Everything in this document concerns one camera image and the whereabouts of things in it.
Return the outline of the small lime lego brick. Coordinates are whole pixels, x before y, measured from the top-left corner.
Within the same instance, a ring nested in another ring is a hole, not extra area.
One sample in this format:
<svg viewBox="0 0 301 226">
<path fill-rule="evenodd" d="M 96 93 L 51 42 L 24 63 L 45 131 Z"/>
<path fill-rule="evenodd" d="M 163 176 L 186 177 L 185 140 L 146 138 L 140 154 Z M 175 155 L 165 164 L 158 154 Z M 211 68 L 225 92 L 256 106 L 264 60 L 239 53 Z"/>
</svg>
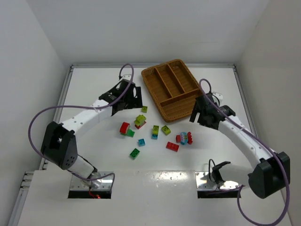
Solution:
<svg viewBox="0 0 301 226">
<path fill-rule="evenodd" d="M 147 106 L 143 106 L 143 107 L 142 107 L 142 112 L 143 112 L 143 113 L 147 113 L 147 109 L 148 109 Z"/>
</svg>

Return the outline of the lime long lego brick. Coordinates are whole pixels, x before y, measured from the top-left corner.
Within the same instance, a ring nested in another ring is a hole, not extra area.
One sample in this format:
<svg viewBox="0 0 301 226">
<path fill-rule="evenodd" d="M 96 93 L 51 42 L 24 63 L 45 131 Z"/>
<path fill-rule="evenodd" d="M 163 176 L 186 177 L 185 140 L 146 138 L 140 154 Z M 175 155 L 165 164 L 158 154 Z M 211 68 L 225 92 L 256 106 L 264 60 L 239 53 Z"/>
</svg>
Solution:
<svg viewBox="0 0 301 226">
<path fill-rule="evenodd" d="M 142 114 L 138 115 L 134 121 L 134 123 L 139 126 L 141 124 L 143 124 L 146 121 L 146 117 Z"/>
</svg>

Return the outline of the lime lego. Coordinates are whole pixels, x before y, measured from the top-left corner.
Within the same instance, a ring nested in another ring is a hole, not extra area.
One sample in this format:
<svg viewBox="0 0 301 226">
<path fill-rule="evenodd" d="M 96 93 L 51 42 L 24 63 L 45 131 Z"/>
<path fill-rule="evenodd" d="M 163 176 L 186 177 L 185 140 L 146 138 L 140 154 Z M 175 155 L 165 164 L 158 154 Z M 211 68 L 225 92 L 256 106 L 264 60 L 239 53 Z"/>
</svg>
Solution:
<svg viewBox="0 0 301 226">
<path fill-rule="evenodd" d="M 153 126 L 153 130 L 152 130 L 152 133 L 157 135 L 158 134 L 158 131 L 159 131 L 159 126 L 158 125 L 154 125 Z"/>
</svg>

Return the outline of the blue long lego brick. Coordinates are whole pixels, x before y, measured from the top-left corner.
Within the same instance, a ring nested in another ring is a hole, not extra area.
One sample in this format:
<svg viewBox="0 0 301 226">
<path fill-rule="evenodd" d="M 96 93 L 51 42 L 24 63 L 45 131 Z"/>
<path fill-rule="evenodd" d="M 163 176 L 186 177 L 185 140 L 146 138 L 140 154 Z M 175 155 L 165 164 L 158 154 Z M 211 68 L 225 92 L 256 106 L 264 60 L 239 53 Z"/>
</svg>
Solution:
<svg viewBox="0 0 301 226">
<path fill-rule="evenodd" d="M 152 134 L 151 138 L 157 140 L 158 139 L 158 134 Z"/>
</svg>

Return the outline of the lime square lego brick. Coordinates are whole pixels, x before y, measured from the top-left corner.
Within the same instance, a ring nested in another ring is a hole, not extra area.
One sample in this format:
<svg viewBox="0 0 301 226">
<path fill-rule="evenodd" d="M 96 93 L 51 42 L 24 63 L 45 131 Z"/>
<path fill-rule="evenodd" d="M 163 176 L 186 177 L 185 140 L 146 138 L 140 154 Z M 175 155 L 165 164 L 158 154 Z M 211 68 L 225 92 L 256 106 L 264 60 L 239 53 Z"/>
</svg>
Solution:
<svg viewBox="0 0 301 226">
<path fill-rule="evenodd" d="M 161 129 L 162 129 L 162 132 L 163 132 L 166 136 L 169 135 L 169 134 L 171 133 L 171 130 L 170 130 L 170 128 L 169 128 L 167 125 L 163 126 Z"/>
</svg>

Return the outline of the small blue lego brick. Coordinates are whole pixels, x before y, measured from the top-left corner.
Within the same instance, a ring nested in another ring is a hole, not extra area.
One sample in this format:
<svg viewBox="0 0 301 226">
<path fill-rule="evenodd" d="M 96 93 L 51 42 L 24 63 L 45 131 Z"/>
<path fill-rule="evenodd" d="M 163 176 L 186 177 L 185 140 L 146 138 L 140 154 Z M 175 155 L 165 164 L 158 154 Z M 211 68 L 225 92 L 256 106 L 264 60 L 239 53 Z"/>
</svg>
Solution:
<svg viewBox="0 0 301 226">
<path fill-rule="evenodd" d="M 142 139 L 139 139 L 138 140 L 138 145 L 139 146 L 145 146 L 145 140 L 142 138 Z"/>
</svg>

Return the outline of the red rectangular lego brick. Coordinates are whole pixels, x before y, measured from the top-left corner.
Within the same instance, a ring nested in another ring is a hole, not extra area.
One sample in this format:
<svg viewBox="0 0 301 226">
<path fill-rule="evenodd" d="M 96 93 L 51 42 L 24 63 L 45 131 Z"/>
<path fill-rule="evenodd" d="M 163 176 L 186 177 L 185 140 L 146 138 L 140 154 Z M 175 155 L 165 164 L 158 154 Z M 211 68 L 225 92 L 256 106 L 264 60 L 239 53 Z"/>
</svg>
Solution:
<svg viewBox="0 0 301 226">
<path fill-rule="evenodd" d="M 166 144 L 166 148 L 169 149 L 169 150 L 178 152 L 178 150 L 179 150 L 179 145 L 174 144 L 174 143 L 172 143 L 172 142 L 168 142 L 168 143 Z"/>
</svg>

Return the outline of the dark green lego brick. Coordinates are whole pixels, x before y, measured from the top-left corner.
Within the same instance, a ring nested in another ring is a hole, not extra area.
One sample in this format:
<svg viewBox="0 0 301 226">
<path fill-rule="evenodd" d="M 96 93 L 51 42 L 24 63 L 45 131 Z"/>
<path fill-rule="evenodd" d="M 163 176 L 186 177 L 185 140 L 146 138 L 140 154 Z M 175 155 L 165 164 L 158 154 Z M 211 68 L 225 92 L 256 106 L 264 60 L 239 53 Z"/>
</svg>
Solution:
<svg viewBox="0 0 301 226">
<path fill-rule="evenodd" d="M 140 151 L 139 151 L 137 148 L 135 148 L 135 149 L 130 153 L 129 156 L 130 156 L 131 159 L 135 160 L 136 157 L 139 155 L 139 153 L 140 153 Z"/>
</svg>

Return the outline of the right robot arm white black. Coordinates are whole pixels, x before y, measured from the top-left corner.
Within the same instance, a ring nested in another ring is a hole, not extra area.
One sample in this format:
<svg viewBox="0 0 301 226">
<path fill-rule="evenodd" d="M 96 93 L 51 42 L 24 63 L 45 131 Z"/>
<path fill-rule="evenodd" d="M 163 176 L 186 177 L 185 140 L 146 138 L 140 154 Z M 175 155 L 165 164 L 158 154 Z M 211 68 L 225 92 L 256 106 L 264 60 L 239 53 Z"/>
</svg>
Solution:
<svg viewBox="0 0 301 226">
<path fill-rule="evenodd" d="M 290 158 L 285 152 L 276 153 L 265 148 L 257 138 L 245 128 L 235 112 L 227 105 L 212 104 L 211 92 L 196 98 L 190 121 L 217 130 L 224 134 L 250 162 L 251 169 L 238 168 L 224 161 L 212 168 L 215 183 L 237 179 L 249 186 L 259 198 L 264 199 L 285 188 L 290 183 Z"/>
</svg>

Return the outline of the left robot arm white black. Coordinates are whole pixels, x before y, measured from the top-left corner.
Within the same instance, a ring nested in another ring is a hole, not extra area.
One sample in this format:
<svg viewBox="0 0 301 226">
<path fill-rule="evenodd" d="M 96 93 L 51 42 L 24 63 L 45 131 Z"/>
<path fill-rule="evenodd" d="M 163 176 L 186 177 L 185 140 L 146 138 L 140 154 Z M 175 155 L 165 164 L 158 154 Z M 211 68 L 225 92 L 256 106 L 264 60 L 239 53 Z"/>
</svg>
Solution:
<svg viewBox="0 0 301 226">
<path fill-rule="evenodd" d="M 77 142 L 95 125 L 119 111 L 141 108 L 141 88 L 122 79 L 103 93 L 88 108 L 61 123 L 48 124 L 41 146 L 41 153 L 62 170 L 68 170 L 83 180 L 89 180 L 97 169 L 78 154 Z"/>
</svg>

